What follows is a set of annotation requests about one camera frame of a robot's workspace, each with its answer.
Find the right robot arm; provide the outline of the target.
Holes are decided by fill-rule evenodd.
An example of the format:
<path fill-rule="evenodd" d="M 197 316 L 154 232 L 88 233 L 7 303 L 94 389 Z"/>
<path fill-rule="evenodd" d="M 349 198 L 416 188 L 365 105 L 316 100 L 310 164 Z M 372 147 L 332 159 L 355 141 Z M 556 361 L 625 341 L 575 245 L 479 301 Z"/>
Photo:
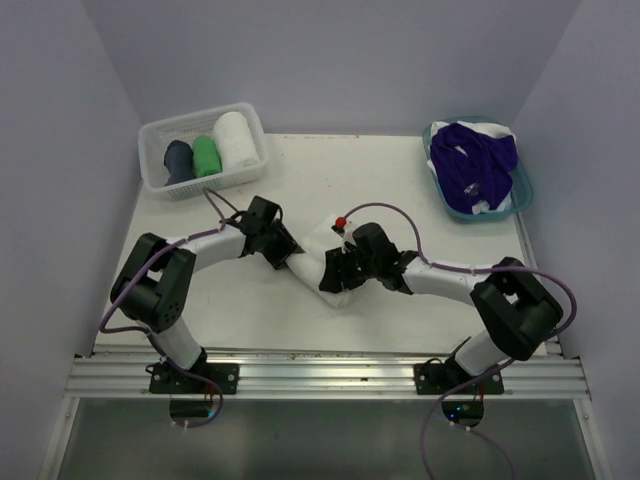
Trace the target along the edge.
<path fill-rule="evenodd" d="M 393 292 L 443 297 L 476 309 L 484 330 L 445 362 L 424 366 L 424 377 L 440 389 L 468 392 L 500 362 L 529 359 L 563 317 L 556 299 L 515 258 L 477 273 L 430 264 L 414 250 L 400 251 L 377 223 L 353 227 L 339 218 L 331 230 L 342 245 L 325 252 L 321 291 L 338 294 L 377 280 Z"/>

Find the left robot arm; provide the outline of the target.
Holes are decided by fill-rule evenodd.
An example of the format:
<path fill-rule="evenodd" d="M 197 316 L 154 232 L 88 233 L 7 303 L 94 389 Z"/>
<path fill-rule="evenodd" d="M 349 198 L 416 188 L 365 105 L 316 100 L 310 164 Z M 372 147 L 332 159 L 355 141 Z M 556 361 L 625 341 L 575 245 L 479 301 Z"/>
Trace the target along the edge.
<path fill-rule="evenodd" d="M 246 210 L 223 218 L 211 230 L 176 239 L 153 233 L 139 237 L 110 292 L 111 306 L 99 326 L 104 334 L 126 332 L 109 328 L 121 311 L 134 321 L 150 344 L 173 366 L 172 379 L 185 392 L 201 390 L 208 379 L 203 347 L 183 319 L 192 277 L 218 263 L 259 254 L 275 270 L 303 249 L 286 229 L 281 207 L 254 197 Z"/>

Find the dark blue towel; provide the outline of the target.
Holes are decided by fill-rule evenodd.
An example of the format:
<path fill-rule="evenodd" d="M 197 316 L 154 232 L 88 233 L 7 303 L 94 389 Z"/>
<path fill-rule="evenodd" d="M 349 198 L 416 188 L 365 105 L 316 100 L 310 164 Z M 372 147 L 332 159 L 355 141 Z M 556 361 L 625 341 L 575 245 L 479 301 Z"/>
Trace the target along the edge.
<path fill-rule="evenodd" d="M 169 173 L 166 186 L 188 182 L 196 178 L 193 158 L 193 150 L 186 142 L 174 140 L 167 146 L 163 160 Z"/>

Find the white towel pile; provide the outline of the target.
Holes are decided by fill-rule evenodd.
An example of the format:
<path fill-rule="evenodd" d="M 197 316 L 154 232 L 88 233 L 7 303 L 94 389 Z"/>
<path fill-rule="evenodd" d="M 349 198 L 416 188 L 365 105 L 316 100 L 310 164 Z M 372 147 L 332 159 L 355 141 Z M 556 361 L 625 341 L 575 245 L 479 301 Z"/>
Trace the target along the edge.
<path fill-rule="evenodd" d="M 326 269 L 325 252 L 343 246 L 342 236 L 333 230 L 338 217 L 338 214 L 330 213 L 298 240 L 303 252 L 291 254 L 286 260 L 286 265 L 300 281 L 329 306 L 334 309 L 344 309 L 354 299 L 352 292 L 330 293 L 319 289 Z"/>

